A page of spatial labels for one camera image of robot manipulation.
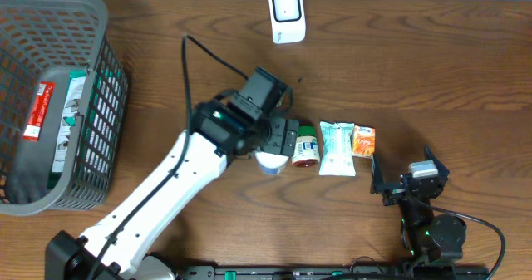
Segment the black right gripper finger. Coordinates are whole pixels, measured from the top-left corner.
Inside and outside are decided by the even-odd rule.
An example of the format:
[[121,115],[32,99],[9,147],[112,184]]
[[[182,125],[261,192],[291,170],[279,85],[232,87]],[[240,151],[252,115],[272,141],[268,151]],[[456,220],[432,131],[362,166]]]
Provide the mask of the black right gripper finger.
[[403,191],[403,185],[401,183],[386,183],[382,170],[380,168],[377,155],[372,157],[372,183],[370,187],[371,194],[396,194]]
[[447,178],[449,176],[450,171],[436,158],[428,145],[425,146],[424,156],[425,160],[431,160],[433,162],[440,178]]

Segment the green lid jar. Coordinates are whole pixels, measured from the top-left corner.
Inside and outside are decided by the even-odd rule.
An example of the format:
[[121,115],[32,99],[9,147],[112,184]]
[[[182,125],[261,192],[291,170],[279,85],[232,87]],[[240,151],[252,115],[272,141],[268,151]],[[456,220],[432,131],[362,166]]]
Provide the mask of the green lid jar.
[[317,165],[320,160],[317,133],[312,125],[301,125],[292,156],[292,165],[307,168]]

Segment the white round tub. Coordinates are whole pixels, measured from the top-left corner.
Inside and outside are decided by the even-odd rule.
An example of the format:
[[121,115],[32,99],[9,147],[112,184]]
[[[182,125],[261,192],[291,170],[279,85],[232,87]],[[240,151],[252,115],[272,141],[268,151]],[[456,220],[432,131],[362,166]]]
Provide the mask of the white round tub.
[[258,151],[254,154],[260,170],[267,175],[276,175],[283,172],[289,160],[289,157],[285,155],[275,155]]

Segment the green white wipes pack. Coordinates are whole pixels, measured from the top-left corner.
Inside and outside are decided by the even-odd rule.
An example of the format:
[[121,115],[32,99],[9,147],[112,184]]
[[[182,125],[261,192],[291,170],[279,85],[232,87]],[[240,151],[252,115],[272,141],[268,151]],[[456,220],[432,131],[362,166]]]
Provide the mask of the green white wipes pack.
[[353,123],[328,123],[321,121],[323,156],[318,174],[320,176],[354,177],[356,170],[352,155]]

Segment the orange Kleenex tissue pack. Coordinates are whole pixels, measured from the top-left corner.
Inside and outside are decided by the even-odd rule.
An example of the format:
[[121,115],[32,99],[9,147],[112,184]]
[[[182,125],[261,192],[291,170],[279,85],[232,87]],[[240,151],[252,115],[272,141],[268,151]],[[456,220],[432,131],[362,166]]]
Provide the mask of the orange Kleenex tissue pack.
[[372,158],[376,149],[376,131],[371,127],[356,125],[352,135],[352,154]]

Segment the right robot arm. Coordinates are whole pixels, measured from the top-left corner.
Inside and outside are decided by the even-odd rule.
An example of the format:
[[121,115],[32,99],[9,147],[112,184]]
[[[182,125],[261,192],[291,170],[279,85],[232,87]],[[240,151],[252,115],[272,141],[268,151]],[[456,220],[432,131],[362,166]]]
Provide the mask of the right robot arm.
[[385,206],[401,212],[401,235],[405,248],[425,263],[454,262],[463,258],[466,222],[452,214],[434,214],[431,201],[444,190],[450,171],[424,149],[425,159],[411,163],[395,183],[384,180],[376,156],[372,157],[372,194],[381,194]]

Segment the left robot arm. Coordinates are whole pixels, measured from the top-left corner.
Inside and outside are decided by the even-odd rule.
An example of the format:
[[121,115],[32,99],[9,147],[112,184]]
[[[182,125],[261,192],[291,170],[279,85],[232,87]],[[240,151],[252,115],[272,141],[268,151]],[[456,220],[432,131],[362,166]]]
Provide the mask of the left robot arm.
[[110,214],[79,238],[58,233],[45,251],[46,279],[174,279],[148,254],[163,230],[241,155],[291,157],[298,122],[284,100],[293,90],[257,68],[240,90],[220,92],[191,112],[186,130],[156,169]]

